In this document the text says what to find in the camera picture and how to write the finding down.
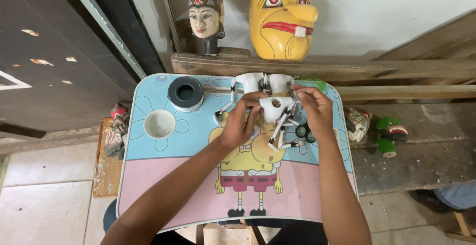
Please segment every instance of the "hand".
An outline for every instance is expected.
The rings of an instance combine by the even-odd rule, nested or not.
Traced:
[[[323,137],[334,137],[332,126],[332,101],[316,87],[291,85],[306,110],[307,125],[319,143]]]
[[[245,144],[253,134],[256,118],[261,110],[261,106],[257,101],[258,98],[265,98],[268,95],[263,92],[253,92],[245,94],[236,104],[228,116],[227,123],[223,129],[219,139],[220,144],[228,148],[235,149]],[[245,121],[245,111],[250,109],[248,120]]]
[[[223,194],[225,192],[225,188],[221,186],[220,179],[215,183],[215,189],[217,189],[217,194]]]
[[[273,189],[276,189],[276,194],[281,194],[281,192],[283,192],[283,184],[281,183],[281,181],[276,181],[274,183]]]

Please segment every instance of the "dark pants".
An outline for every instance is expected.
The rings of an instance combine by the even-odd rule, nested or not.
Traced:
[[[116,221],[116,202],[117,199],[109,205],[104,214],[104,232],[107,232]],[[321,223],[288,219],[246,219],[245,222],[247,225],[281,228],[268,245],[327,245],[324,227]],[[175,231],[167,231],[157,234],[150,244],[191,245],[194,243]]]

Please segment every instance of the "mask red lips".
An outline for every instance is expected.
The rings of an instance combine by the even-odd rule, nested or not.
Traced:
[[[314,29],[310,28],[310,27],[305,27],[305,26],[301,26],[301,25],[298,25],[298,24],[290,24],[290,23],[285,23],[285,22],[268,22],[263,26],[263,28],[273,28],[273,29],[277,29],[277,30],[286,31],[286,32],[289,32],[289,33],[292,33],[292,34],[295,34],[296,27],[306,28],[306,36],[307,35],[312,35],[312,32],[314,31]]]

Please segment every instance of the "black tape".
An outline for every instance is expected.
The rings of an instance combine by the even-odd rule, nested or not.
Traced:
[[[167,98],[179,108],[196,106],[203,97],[203,88],[195,78],[184,76],[170,83]]]

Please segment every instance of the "yellow mask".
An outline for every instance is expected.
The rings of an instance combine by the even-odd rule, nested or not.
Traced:
[[[249,31],[258,56],[302,60],[309,52],[318,10],[311,0],[250,0]]]

